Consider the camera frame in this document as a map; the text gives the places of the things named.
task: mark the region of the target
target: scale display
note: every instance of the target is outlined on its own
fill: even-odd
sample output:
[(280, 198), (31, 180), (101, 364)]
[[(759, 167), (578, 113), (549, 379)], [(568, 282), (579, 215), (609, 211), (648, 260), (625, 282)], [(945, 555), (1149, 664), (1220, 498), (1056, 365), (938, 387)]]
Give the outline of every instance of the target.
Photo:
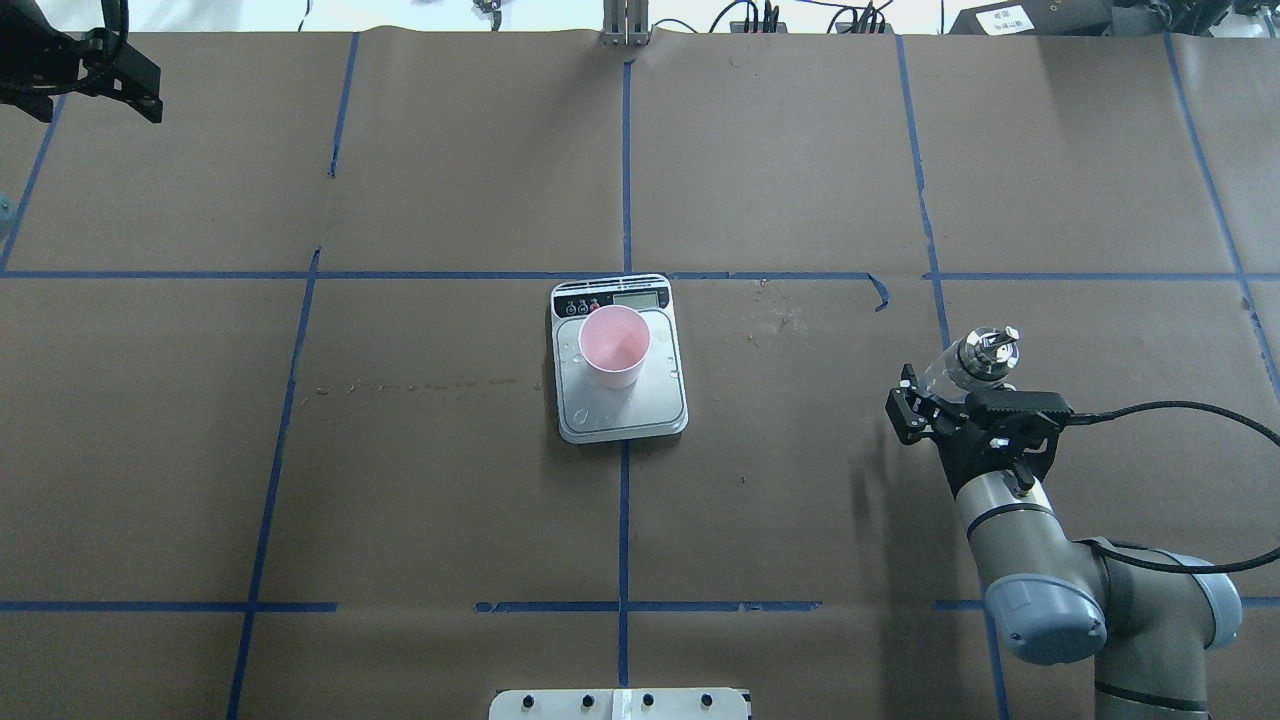
[[(625, 305), (649, 325), (640, 377), (612, 389), (595, 380), (577, 333), (605, 305)], [(582, 445), (675, 434), (689, 424), (685, 374), (671, 283), (662, 275), (626, 275), (561, 283), (550, 296), (550, 343), (561, 437)]]

